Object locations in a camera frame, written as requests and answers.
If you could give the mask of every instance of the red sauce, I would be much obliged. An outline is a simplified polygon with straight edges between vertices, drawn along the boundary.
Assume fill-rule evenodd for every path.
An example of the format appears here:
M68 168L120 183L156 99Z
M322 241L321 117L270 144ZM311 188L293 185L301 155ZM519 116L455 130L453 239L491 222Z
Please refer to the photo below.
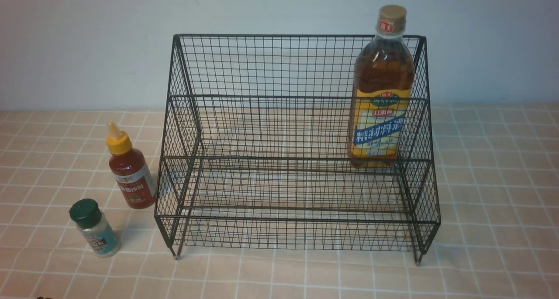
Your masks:
M155 202L155 183L140 150L132 148L124 154L113 155L108 165L128 206L139 210Z

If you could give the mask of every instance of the tomato sauce bottle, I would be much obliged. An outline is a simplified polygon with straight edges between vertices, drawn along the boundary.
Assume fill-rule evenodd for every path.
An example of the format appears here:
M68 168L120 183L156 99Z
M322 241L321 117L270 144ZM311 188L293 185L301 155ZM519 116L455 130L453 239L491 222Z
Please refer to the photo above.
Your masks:
M138 210L151 206L155 202L155 183L144 154L132 147L128 134L114 122L108 122L107 128L107 147L112 154L108 165L126 203Z

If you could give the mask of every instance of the metal wire shelf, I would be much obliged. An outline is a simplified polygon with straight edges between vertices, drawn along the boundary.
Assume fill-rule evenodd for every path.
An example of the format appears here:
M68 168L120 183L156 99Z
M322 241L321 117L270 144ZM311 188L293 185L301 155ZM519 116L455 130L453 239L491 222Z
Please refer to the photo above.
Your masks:
M347 157L353 61L372 36L175 35L155 220L184 245L413 251L441 225L425 37L397 158Z

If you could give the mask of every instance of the bottle label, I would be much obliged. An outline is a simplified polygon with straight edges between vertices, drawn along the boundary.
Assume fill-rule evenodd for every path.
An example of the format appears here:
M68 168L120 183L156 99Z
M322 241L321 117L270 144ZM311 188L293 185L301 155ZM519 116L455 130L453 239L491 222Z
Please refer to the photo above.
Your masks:
M397 151L398 137L404 126L404 116L410 90L379 90L364 93L357 90L353 118L351 152L355 156L392 155Z
M116 247L117 241L110 225L103 230L102 233L96 233L88 235L83 234L86 237L87 243L90 244L91 249L95 253L106 254L111 252L114 247Z
M114 175L120 191L131 203L141 203L155 196L155 183L149 173L148 165L132 175Z
M389 21L380 21L379 29L385 33L392 33L394 31L394 23Z

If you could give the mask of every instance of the oil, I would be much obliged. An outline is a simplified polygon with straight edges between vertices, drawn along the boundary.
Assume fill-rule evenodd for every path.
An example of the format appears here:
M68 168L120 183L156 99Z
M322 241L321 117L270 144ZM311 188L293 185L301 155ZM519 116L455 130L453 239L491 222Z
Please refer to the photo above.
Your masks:
M413 86L413 59L403 43L407 11L381 8L377 35L355 59L348 156L359 167L390 166Z

